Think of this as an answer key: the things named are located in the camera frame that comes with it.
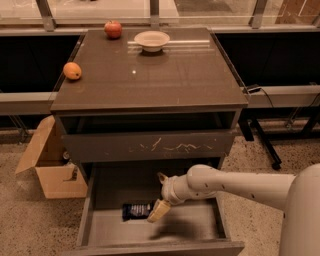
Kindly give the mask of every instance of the cardboard box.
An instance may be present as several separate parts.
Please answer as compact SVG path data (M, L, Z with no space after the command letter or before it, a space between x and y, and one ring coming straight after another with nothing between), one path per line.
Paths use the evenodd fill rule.
M63 152L61 134L49 116L34 132L16 174L35 168L46 198L84 198L87 184L77 166L64 163Z

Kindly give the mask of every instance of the red apple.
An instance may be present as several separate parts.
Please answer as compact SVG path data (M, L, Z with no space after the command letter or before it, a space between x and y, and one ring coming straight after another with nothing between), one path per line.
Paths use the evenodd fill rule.
M116 20L110 20L104 25L104 32L109 38L117 39L121 36L122 26Z

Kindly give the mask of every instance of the white bowl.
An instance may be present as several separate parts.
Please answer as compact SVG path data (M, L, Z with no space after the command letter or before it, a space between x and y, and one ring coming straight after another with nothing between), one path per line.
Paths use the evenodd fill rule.
M158 52L170 40L169 35L161 31L145 31L134 37L134 41L147 52Z

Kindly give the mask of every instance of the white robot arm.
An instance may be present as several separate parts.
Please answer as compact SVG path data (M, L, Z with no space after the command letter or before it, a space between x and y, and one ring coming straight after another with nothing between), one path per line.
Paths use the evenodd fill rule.
M223 172L206 165L191 167L186 175L168 178L159 173L163 200L148 221L155 222L171 205L229 192L284 212L280 256L320 255L320 164L299 175Z

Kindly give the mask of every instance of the terrazzo floor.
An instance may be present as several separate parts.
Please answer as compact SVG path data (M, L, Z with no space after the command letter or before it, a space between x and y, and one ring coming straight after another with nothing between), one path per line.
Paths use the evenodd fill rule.
M27 143L15 131L0 132L0 255L61 255L75 247L84 199L45 199L35 173L17 177L15 168ZM320 163L320 139L273 143L281 173L298 173ZM259 138L237 136L222 170L274 173ZM282 212L230 194L222 194L233 241L244 241L240 256L278 255Z

